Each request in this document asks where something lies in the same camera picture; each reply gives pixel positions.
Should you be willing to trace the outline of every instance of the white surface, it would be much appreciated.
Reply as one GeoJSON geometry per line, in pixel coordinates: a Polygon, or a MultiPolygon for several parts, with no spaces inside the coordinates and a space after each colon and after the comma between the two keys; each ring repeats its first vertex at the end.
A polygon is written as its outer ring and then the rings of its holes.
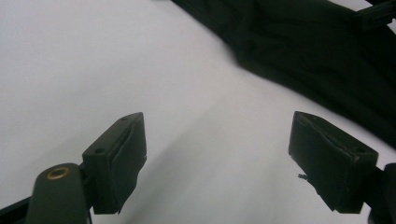
{"type": "Polygon", "coordinates": [[[116,119],[145,114],[148,161],[120,215],[93,223],[366,223],[331,212],[288,155],[295,110],[380,153],[358,125],[237,67],[170,1],[0,2],[0,207],[116,119]]]}

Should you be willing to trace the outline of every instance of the black cloth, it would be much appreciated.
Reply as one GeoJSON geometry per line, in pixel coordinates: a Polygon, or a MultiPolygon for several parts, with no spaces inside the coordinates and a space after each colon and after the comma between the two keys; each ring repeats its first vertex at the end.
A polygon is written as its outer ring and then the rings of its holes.
{"type": "Polygon", "coordinates": [[[396,148],[396,36],[388,27],[363,32],[354,11],[325,0],[173,2],[229,45],[242,67],[396,148]]]}

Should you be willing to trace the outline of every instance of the small hole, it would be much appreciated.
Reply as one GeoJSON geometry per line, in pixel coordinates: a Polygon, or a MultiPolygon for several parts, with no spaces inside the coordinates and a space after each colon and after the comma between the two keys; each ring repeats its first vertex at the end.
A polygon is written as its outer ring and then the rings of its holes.
{"type": "Polygon", "coordinates": [[[308,180],[308,175],[298,175],[299,178],[304,179],[304,180],[308,180]]]}
{"type": "Polygon", "coordinates": [[[60,167],[55,170],[50,171],[47,174],[47,179],[54,180],[59,179],[69,174],[69,168],[67,167],[60,167]]]}
{"type": "Polygon", "coordinates": [[[105,152],[105,149],[104,148],[97,148],[96,150],[95,150],[95,154],[101,154],[101,153],[104,153],[105,152]]]}
{"type": "Polygon", "coordinates": [[[62,170],[52,171],[50,174],[51,175],[63,175],[65,172],[66,172],[66,170],[62,169],[62,170]]]}

